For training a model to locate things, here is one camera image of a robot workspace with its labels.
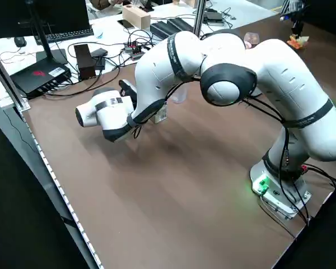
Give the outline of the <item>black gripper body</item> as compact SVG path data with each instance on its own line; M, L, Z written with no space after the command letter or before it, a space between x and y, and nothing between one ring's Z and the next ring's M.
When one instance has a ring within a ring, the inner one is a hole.
M308 4L306 0L288 1L288 15L291 21L292 22L300 21L307 7L308 7Z
M135 86L128 80L119 80L119 86L121 87L120 95L122 97L129 96L132 101L133 108L135 109L137 107L137 90Z

